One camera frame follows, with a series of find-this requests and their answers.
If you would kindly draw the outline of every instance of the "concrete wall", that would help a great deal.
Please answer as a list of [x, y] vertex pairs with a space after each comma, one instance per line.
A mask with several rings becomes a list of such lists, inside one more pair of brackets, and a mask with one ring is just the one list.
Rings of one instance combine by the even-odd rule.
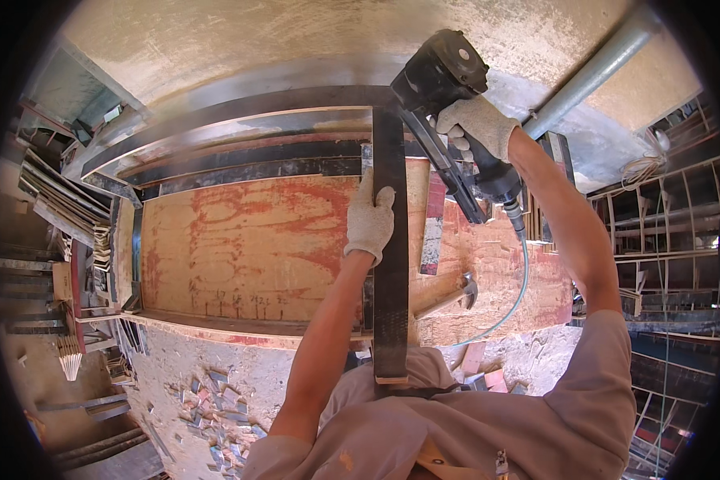
[[[626, 0], [88, 0], [62, 34], [158, 109], [178, 92], [268, 64], [407, 56], [439, 28], [463, 30], [493, 70], [549, 90], [576, 71], [629, 6]], [[635, 130], [699, 90], [677, 44], [662, 32], [586, 102]]]

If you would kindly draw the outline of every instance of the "claw hammer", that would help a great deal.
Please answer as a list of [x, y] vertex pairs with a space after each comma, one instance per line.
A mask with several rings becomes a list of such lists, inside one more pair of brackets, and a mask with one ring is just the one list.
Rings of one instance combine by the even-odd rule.
[[443, 298], [441, 301], [423, 309], [421, 312], [415, 314], [414, 318], [419, 320], [429, 316], [432, 313], [442, 310], [446, 306], [452, 305], [465, 297], [467, 298], [467, 310], [471, 310], [472, 305], [474, 305], [474, 302], [478, 299], [478, 284], [472, 280], [472, 273], [467, 272], [466, 274], [463, 274], [463, 276], [467, 281], [467, 285], [464, 288], [456, 290], [451, 293], [451, 295]]

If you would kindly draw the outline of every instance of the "electrical wire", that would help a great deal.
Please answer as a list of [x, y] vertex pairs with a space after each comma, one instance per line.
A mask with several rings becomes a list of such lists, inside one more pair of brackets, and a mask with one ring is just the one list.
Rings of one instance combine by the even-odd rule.
[[651, 131], [647, 132], [653, 152], [645, 152], [643, 157], [626, 162], [621, 168], [621, 187], [632, 191], [648, 180], [666, 163], [666, 152]]
[[518, 305], [523, 299], [523, 296], [525, 295], [525, 290], [528, 288], [528, 243], [526, 242], [525, 238], [521, 241], [523, 245], [523, 285], [520, 288], [520, 294], [518, 295], [518, 299], [514, 302], [514, 305], [512, 305], [512, 308], [509, 309], [509, 312], [507, 312], [507, 315], [504, 315], [504, 318], [502, 318], [499, 322], [496, 323], [496, 325], [493, 325], [488, 330], [473, 336], [469, 340], [465, 340], [463, 342], [454, 343], [451, 346], [463, 346], [467, 345], [468, 343], [472, 343], [476, 340], [480, 340], [481, 338], [485, 337], [487, 334], [493, 332], [497, 328], [501, 326], [502, 323], [506, 322], [509, 317], [512, 316], [512, 314], [518, 309]]

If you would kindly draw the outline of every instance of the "metal pipe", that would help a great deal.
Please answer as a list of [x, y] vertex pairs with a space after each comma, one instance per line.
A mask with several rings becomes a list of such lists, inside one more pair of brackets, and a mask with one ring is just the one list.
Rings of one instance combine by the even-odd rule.
[[658, 17], [648, 5], [640, 5], [592, 59], [547, 101], [536, 118], [523, 125], [525, 133], [537, 140], [554, 127], [558, 120], [627, 63], [660, 27]]

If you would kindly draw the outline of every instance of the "gloved hand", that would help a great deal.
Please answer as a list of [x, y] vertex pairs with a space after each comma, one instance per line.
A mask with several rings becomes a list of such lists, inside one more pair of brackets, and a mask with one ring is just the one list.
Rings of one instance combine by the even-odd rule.
[[457, 100], [444, 108], [438, 115], [435, 129], [439, 134], [447, 134], [454, 146], [464, 152], [464, 159], [472, 161], [469, 142], [464, 138], [464, 130], [482, 143], [494, 157], [509, 161], [509, 136], [520, 122], [507, 118], [484, 96]]
[[382, 262], [382, 250], [394, 230], [394, 190], [382, 188], [373, 206], [373, 168], [368, 168], [360, 182], [360, 188], [349, 202], [347, 209], [347, 240], [344, 254], [352, 250], [365, 250], [376, 257], [372, 266]]

